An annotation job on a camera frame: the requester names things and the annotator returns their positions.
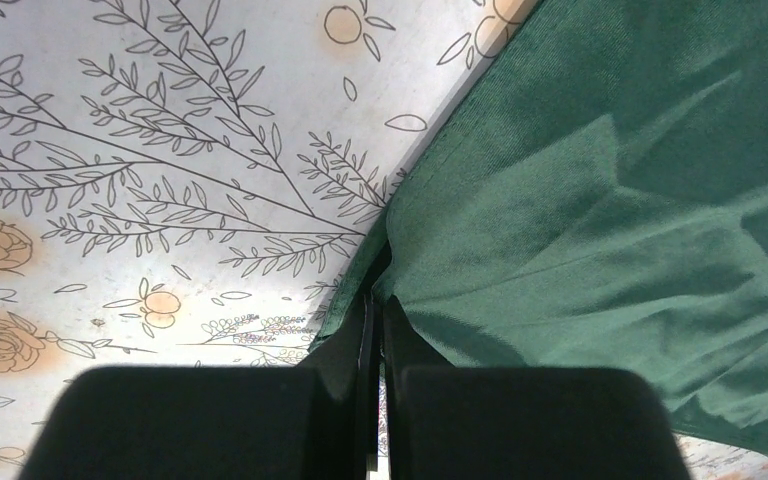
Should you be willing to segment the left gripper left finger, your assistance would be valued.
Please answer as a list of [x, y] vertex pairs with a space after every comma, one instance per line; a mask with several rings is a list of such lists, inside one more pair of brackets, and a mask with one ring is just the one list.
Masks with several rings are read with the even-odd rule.
[[24, 479], [366, 479], [374, 304], [292, 367], [100, 367], [56, 402]]

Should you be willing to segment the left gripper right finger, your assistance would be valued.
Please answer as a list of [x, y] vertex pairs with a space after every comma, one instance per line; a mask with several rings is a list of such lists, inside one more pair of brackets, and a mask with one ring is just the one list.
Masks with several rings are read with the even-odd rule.
[[666, 411], [613, 368], [457, 367], [382, 312], [395, 479], [686, 479]]

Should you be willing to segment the dark green cloth napkin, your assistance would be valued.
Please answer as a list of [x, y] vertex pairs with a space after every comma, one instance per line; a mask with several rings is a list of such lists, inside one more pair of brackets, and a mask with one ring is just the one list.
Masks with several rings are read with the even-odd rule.
[[379, 299], [462, 366], [633, 371], [768, 456], [768, 1], [541, 1], [369, 231]]

